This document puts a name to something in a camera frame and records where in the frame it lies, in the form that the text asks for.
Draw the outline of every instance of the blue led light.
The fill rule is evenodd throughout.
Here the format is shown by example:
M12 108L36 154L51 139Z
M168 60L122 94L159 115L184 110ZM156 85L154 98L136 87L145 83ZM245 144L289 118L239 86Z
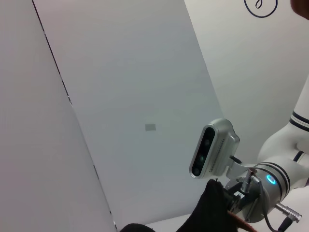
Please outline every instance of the blue led light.
M276 184L276 180L271 176L271 175L267 175L266 179L273 185Z

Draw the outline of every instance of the cable connector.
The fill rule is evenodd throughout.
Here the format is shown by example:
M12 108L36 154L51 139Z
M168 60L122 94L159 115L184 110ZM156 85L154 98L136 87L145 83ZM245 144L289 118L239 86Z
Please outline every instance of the cable connector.
M261 180L258 177L256 177L255 175L251 176L251 179L256 184L259 184L261 182Z
M246 177L245 177L244 181L242 182L242 186L240 188L241 192L243 192L245 194L249 193L252 177L255 176L256 173L257 173L257 170L255 168L249 168L248 169Z
M285 232L290 227L290 225L292 223L293 223L293 219L291 219L290 216L286 217L285 220L283 220L283 222L279 226L278 231L279 232Z
M299 214L298 212L296 212L295 210L284 206L281 203L277 203L275 206L276 209L278 209L279 211L281 211L284 215L286 215L287 217L290 217L290 219L292 219L293 221L296 221L297 223L301 220L302 215Z

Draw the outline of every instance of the white panel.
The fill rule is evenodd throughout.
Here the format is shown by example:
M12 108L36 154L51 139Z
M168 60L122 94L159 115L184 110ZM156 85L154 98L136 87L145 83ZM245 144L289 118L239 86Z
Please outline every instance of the white panel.
M29 0L0 1L0 231L115 231Z
M190 213L189 164L222 113L184 2L35 3L117 227Z
M236 156L256 162L264 141L289 121L309 73L309 21L289 0L275 13L253 17L243 0L186 0L204 60L224 116L240 144ZM254 0L263 15L275 0Z

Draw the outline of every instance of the metal connector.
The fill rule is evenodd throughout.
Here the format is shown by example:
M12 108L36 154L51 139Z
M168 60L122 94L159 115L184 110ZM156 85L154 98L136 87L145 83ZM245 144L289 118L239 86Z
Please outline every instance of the metal connector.
M284 206L281 203L277 203L275 206L276 209L278 209L279 211L281 211L284 215L288 216L289 218L291 218L293 221L296 221L297 223L301 220L302 215L299 214L298 212L296 212L295 210Z
M256 173L257 173L257 170L255 168L248 169L247 175L242 183L240 191L242 191L243 193L249 193L252 176L255 176Z
M256 184L259 184L261 182L261 180L255 175L251 176L251 180Z

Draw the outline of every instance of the sticker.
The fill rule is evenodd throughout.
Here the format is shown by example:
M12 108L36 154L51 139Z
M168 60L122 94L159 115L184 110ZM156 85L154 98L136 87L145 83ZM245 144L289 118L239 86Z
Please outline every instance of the sticker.
M146 131L155 131L155 123L149 123L149 124L145 124L145 130Z
M241 192L238 192L238 191L235 192L234 195L235 196L240 196L241 199L245 197L245 195L243 195Z

